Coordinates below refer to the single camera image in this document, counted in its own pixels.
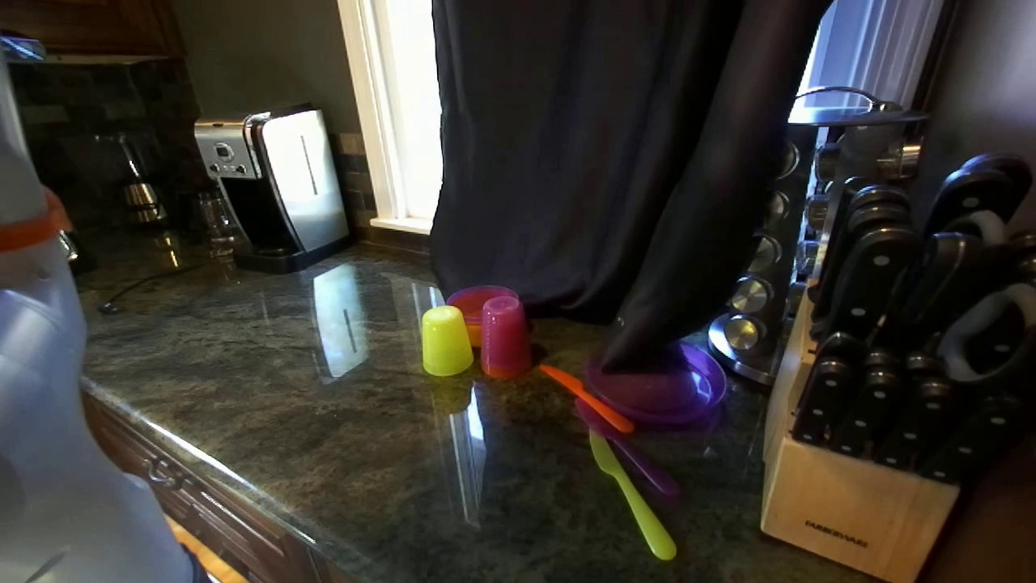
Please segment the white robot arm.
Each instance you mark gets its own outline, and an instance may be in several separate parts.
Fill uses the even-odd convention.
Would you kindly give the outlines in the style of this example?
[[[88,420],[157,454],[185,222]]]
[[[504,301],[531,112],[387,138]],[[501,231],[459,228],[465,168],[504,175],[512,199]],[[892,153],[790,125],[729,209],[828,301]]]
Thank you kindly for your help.
[[[88,429],[71,222],[36,175],[10,78],[40,58],[36,38],[0,37],[0,583],[208,583]]]

